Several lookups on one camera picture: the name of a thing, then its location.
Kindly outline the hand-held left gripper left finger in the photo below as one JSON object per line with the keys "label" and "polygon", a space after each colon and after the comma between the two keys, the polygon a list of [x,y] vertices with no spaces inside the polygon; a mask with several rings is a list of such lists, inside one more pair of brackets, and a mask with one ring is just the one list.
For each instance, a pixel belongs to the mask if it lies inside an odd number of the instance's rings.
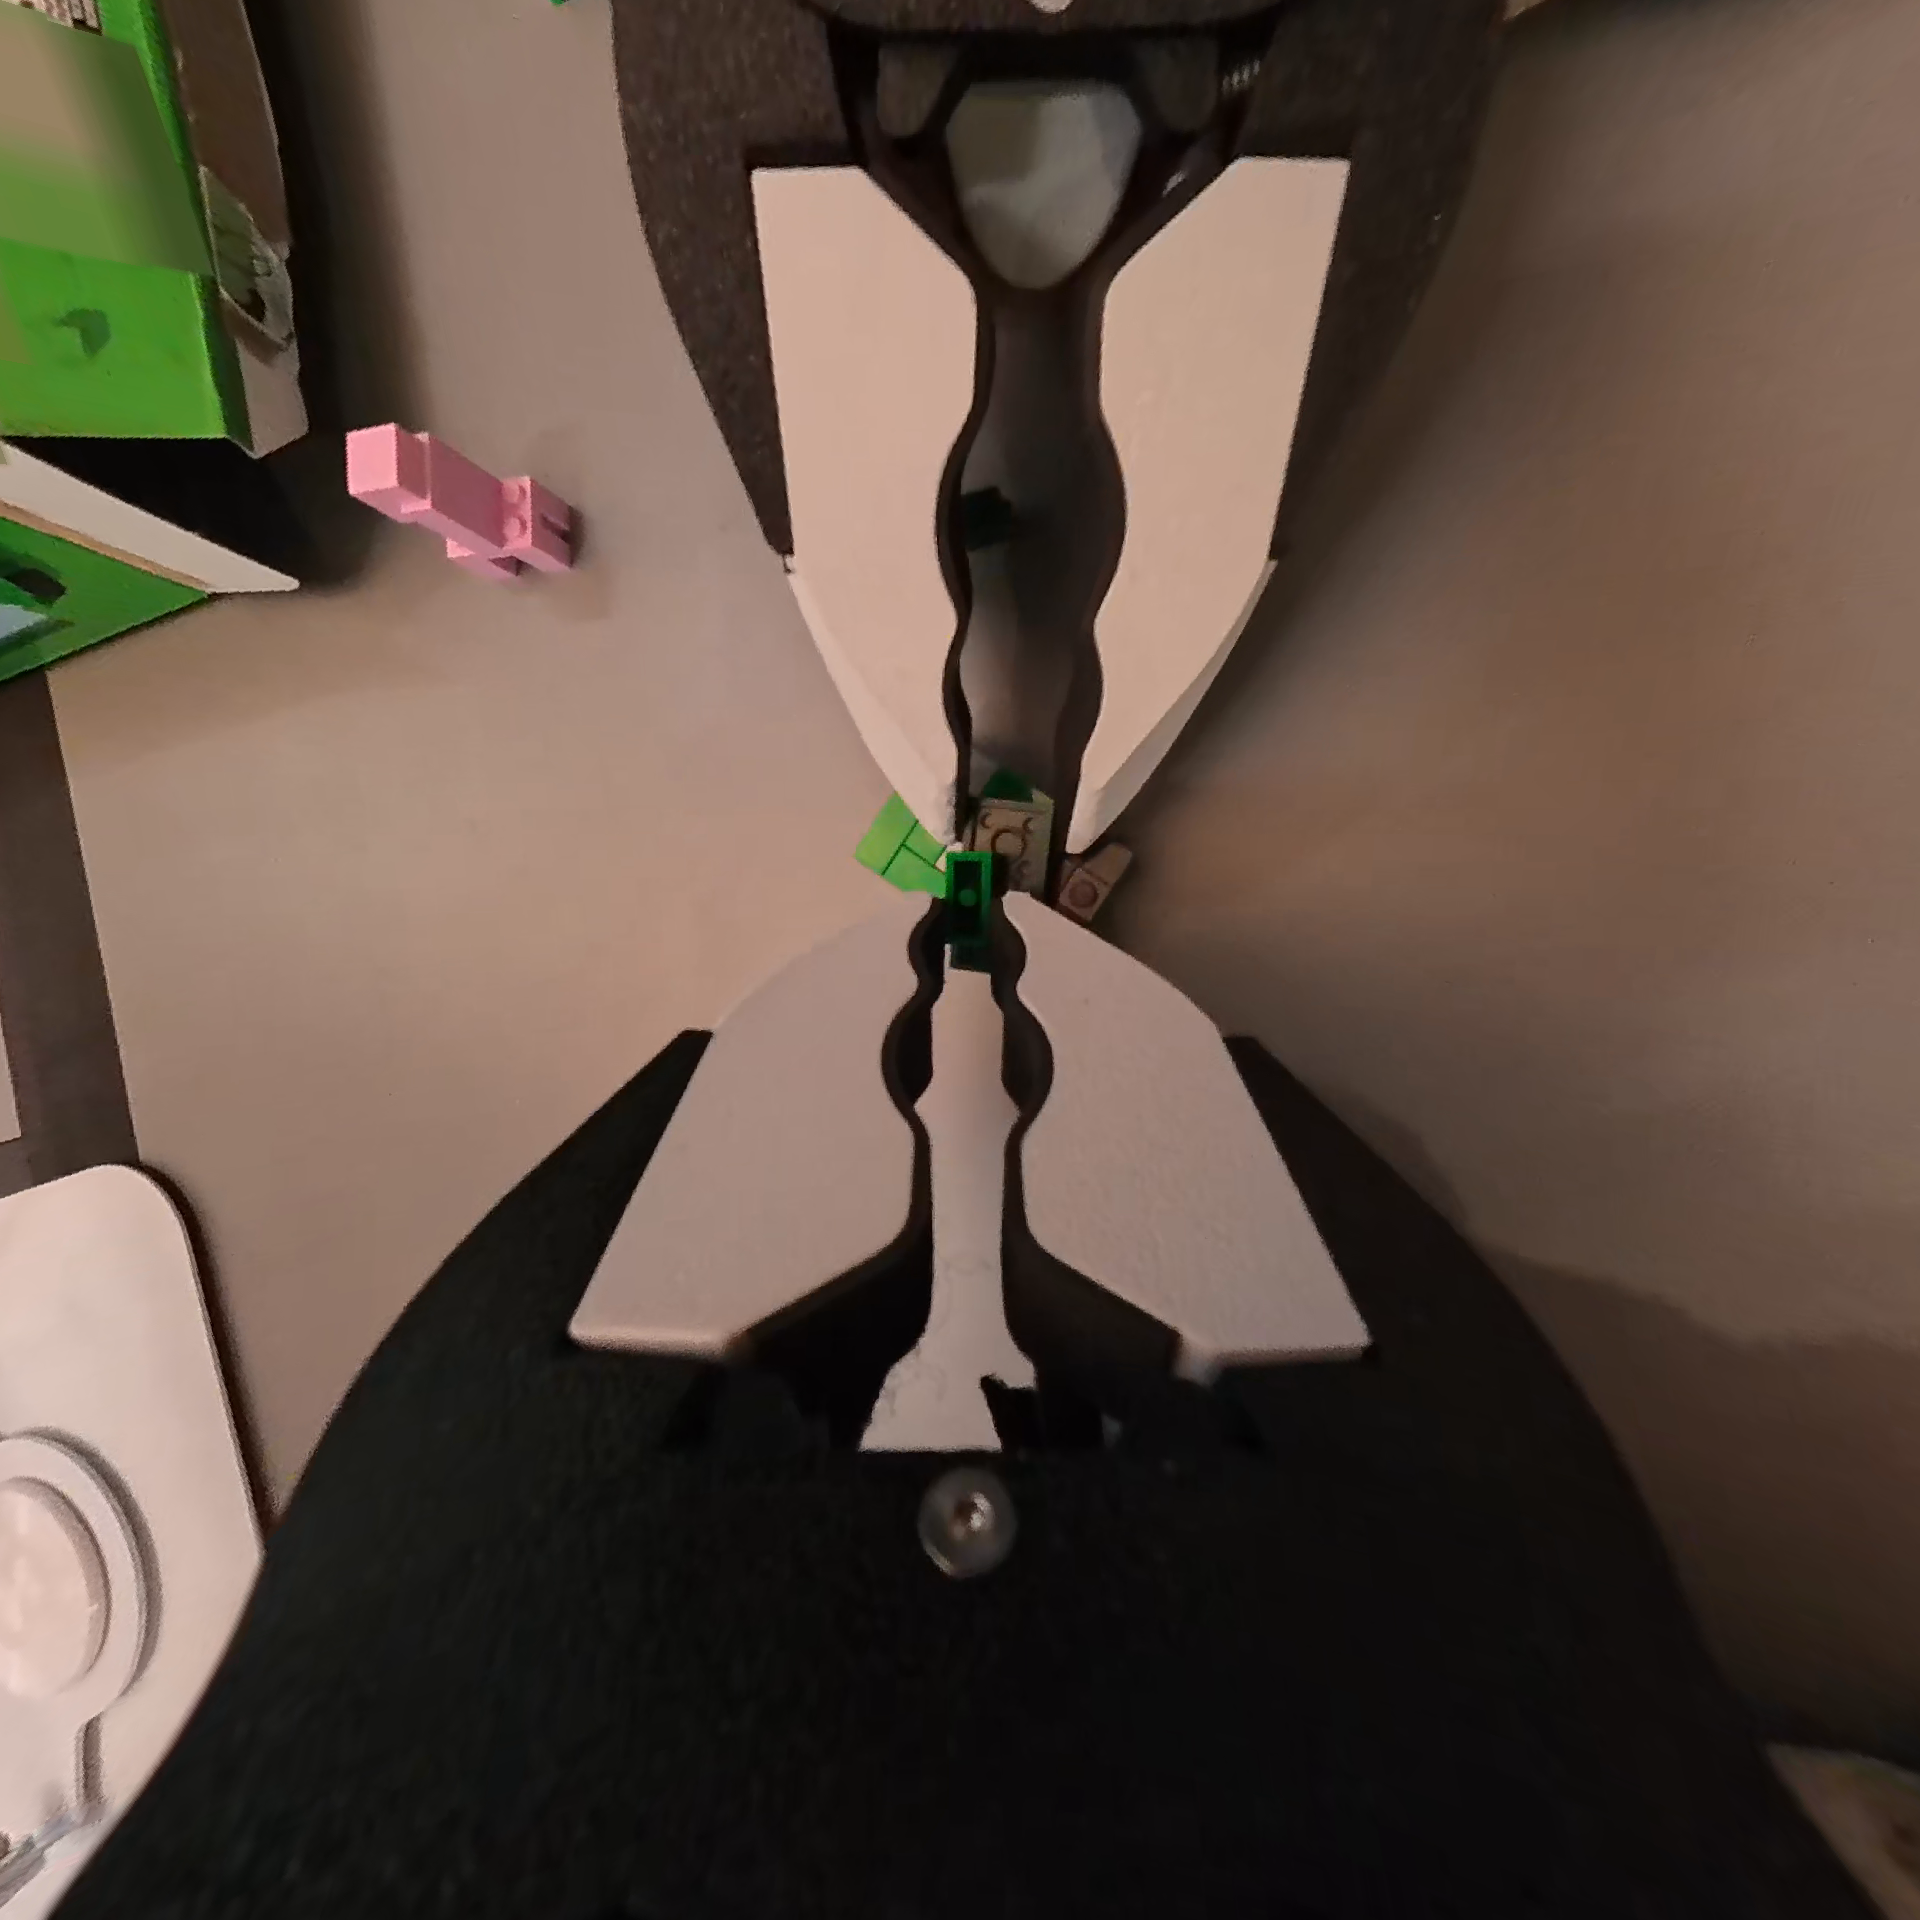
{"label": "hand-held left gripper left finger", "polygon": [[862,1438],[928,1325],[923,895],[808,949],[714,1028],[571,1316],[599,1351],[752,1365]]}

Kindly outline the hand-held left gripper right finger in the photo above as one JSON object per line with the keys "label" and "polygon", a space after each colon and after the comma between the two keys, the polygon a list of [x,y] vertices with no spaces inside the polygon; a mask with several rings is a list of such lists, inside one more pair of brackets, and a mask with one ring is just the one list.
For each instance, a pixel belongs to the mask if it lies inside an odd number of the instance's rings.
{"label": "hand-held left gripper right finger", "polygon": [[1004,1438],[1185,1418],[1242,1370],[1356,1360],[1372,1334],[1216,1024],[1040,900],[999,900],[999,1286],[1033,1382]]}

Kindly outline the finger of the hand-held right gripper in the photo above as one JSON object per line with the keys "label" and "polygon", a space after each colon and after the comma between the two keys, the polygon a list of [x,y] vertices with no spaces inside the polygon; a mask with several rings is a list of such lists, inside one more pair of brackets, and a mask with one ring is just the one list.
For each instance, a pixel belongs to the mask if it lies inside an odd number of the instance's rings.
{"label": "finger of the hand-held right gripper", "polygon": [[878,767],[923,828],[951,830],[961,749],[946,671],[964,619],[939,508],[976,397],[976,296],[858,167],[763,167],[752,207],[786,579]]}
{"label": "finger of the hand-held right gripper", "polygon": [[1272,543],[1351,164],[1232,160],[1115,275],[1098,396],[1122,539],[1066,832],[1091,847],[1159,767],[1273,575]]}

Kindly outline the dark green lego assembly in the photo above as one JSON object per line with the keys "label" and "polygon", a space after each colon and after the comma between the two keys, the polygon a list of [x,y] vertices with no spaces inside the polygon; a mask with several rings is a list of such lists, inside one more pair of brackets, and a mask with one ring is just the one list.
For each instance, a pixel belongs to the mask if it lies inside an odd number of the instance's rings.
{"label": "dark green lego assembly", "polygon": [[1134,853],[1108,840],[1091,853],[1055,854],[1051,798],[1016,772],[988,774],[956,840],[923,828],[902,795],[892,795],[855,846],[855,860],[907,893],[946,895],[961,867],[993,870],[996,895],[1042,895],[1064,917],[1091,926],[1134,869]]}

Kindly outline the pink lego pig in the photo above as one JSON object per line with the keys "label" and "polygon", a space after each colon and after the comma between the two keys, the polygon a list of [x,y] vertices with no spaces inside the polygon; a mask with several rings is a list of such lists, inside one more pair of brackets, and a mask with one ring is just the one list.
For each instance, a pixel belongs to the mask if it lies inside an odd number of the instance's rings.
{"label": "pink lego pig", "polygon": [[441,438],[396,422],[352,430],[344,451],[352,498],[440,538],[449,559],[472,575],[511,583],[529,568],[574,568],[578,514],[536,478],[498,478]]}

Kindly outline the green lego box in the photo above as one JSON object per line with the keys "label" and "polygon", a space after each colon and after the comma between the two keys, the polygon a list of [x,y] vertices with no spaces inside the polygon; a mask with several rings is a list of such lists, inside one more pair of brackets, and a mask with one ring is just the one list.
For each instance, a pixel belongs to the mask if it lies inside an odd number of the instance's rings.
{"label": "green lego box", "polygon": [[291,262],[248,5],[2,5],[4,682],[299,588]]}

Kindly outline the white book stand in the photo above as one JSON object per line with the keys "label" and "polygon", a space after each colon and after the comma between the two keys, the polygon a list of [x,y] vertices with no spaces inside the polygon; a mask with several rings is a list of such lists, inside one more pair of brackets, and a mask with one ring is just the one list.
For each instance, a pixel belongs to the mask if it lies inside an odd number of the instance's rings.
{"label": "white book stand", "polygon": [[50,1916],[196,1709],[260,1530],[194,1248],[154,1178],[2,1205],[2,1916]]}

